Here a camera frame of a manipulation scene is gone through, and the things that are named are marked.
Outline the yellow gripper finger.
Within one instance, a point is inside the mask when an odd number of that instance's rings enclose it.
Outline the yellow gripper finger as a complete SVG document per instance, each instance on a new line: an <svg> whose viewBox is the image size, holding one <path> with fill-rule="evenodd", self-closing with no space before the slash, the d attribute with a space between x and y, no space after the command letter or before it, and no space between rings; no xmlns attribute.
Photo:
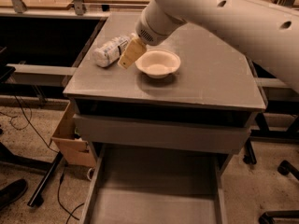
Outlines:
<svg viewBox="0 0 299 224"><path fill-rule="evenodd" d="M146 51L146 44L139 37L134 37L128 43L125 51L120 56L118 65L123 68L128 68L135 61L137 61Z"/></svg>

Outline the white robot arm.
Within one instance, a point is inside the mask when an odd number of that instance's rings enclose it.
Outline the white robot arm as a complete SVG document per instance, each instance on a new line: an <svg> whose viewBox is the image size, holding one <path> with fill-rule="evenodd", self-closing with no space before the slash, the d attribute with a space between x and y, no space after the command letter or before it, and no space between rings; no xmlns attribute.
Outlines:
<svg viewBox="0 0 299 224"><path fill-rule="evenodd" d="M151 0L119 65L129 67L147 45L161 44L186 23L205 28L299 92L299 13L260 0Z"/></svg>

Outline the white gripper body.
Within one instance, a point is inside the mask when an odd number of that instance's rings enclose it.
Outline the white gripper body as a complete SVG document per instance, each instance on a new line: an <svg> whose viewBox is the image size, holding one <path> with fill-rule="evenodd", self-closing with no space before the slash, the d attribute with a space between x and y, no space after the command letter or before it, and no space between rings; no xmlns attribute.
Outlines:
<svg viewBox="0 0 299 224"><path fill-rule="evenodd" d="M167 15L154 0L151 0L142 11L135 31L145 44L158 46L184 24L185 21Z"/></svg>

